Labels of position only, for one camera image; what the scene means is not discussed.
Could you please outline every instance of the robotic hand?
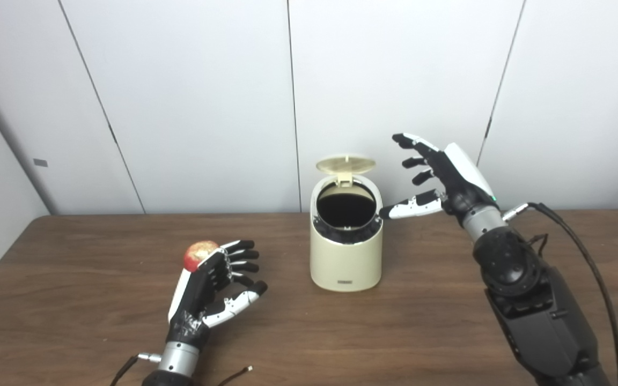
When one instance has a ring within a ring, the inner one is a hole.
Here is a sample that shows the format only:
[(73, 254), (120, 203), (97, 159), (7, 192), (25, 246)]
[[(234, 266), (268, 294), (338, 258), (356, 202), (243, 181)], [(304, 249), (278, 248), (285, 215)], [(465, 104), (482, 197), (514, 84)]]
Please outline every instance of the robotic hand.
[(405, 168), (426, 167), (412, 183), (421, 185), (435, 176), (446, 191), (427, 191), (383, 207), (380, 216), (404, 218), (444, 210), (456, 217), (474, 242), (485, 294), (507, 342), (536, 383), (609, 386), (593, 330), (561, 274), (507, 224), (529, 204), (503, 216), (487, 181), (457, 144), (440, 151), (415, 135), (395, 134), (393, 139), (419, 153), (402, 162)]
[[(259, 266), (246, 261), (259, 257), (259, 252), (251, 250), (253, 247), (253, 241), (230, 242), (194, 263), (186, 254), (186, 268), (182, 269), (168, 311), (170, 327), (164, 354), (137, 356), (159, 364), (142, 386), (194, 384), (192, 374), (209, 338), (209, 330), (235, 317), (267, 290), (264, 281), (254, 282), (240, 273), (259, 271)], [(247, 289), (230, 298), (216, 300), (216, 294), (230, 283), (243, 284)]]

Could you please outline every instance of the black cable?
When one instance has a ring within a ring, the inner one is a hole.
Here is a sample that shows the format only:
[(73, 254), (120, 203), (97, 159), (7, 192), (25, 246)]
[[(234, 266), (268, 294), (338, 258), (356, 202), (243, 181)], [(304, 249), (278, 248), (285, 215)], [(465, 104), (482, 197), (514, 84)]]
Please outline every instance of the black cable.
[(607, 316), (609, 317), (610, 325), (612, 327), (612, 337), (614, 339), (614, 349), (615, 349), (615, 355), (616, 355), (616, 378), (618, 380), (618, 323), (616, 322), (616, 315), (614, 312), (614, 306), (612, 305), (612, 300), (610, 299), (609, 292), (607, 290), (607, 287), (605, 286), (604, 280), (602, 278), (602, 275), (600, 274), (598, 266), (595, 265), (595, 261), (593, 261), (593, 257), (591, 257), (591, 254), (589, 254), (585, 245), (583, 245), (583, 242), (581, 242), (581, 239), (578, 238), (578, 236), (573, 231), (573, 229), (571, 229), (571, 227), (569, 227), (569, 225), (567, 225), (567, 223), (564, 222), (564, 220), (562, 220), (562, 218), (559, 217), (557, 213), (553, 212), (550, 208), (548, 208), (543, 203), (539, 203), (539, 204), (527, 203), (527, 204), (528, 206), (534, 208), (540, 213), (543, 213), (544, 215), (549, 217), (552, 221), (559, 224), (560, 227), (562, 227), (562, 229), (564, 229), (564, 231), (574, 241), (579, 251), (581, 251), (581, 254), (583, 254), (583, 258), (586, 259), (586, 263), (588, 263), (588, 266), (591, 267), (591, 271), (593, 271), (593, 276), (595, 277), (595, 280), (598, 282), (600, 292), (602, 293), (602, 297), (605, 301), (605, 306), (607, 308)]
[(238, 371), (235, 374), (229, 376), (228, 378), (223, 379), (223, 381), (221, 381), (221, 383), (219, 383), (218, 386), (223, 386), (224, 384), (228, 384), (228, 382), (233, 381), (233, 379), (238, 378), (238, 376), (241, 376), (241, 375), (243, 375), (246, 372), (252, 371), (252, 368), (253, 367), (251, 367), (251, 366), (247, 366), (244, 369), (241, 369), (240, 371)]
[(134, 357), (130, 357), (126, 364), (123, 365), (120, 370), (118, 370), (116, 376), (113, 377), (113, 381), (111, 381), (111, 386), (116, 386), (116, 384), (118, 383), (118, 379), (120, 379), (123, 374), (127, 373), (127, 371), (135, 364), (135, 362), (137, 362), (137, 355), (135, 355)]
[(529, 245), (533, 245), (538, 240), (542, 240), (542, 243), (540, 244), (540, 247), (538, 248), (538, 256), (540, 257), (542, 257), (542, 250), (545, 248), (545, 244), (547, 244), (547, 236), (548, 234), (539, 234), (539, 235), (535, 235), (531, 237), (531, 239), (528, 240)]

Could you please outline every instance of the cream trash can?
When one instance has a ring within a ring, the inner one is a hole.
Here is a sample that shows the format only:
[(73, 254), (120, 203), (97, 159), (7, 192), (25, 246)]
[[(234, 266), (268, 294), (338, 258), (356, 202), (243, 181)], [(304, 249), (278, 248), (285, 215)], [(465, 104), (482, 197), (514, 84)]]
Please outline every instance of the cream trash can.
[(311, 277), (319, 287), (362, 291), (380, 281), (383, 203), (376, 185), (359, 174), (376, 166), (368, 158), (341, 156), (320, 161), (330, 174), (311, 196)]

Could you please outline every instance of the apple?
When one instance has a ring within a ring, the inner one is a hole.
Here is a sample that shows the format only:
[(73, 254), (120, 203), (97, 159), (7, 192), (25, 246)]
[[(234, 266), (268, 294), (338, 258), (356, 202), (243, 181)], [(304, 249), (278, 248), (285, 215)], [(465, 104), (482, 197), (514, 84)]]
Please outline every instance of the apple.
[(218, 248), (218, 244), (211, 240), (198, 241), (190, 245), (184, 257), (182, 257), (185, 269), (190, 272), (196, 271), (199, 263), (209, 257), (216, 248)]

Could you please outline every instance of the trash can lid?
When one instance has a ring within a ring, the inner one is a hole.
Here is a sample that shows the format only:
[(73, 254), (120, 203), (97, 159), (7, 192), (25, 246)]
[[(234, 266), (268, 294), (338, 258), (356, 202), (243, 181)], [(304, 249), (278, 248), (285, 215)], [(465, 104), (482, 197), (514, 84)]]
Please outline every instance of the trash can lid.
[(347, 154), (321, 160), (316, 164), (316, 169), (328, 174), (362, 174), (375, 166), (376, 162), (373, 159)]

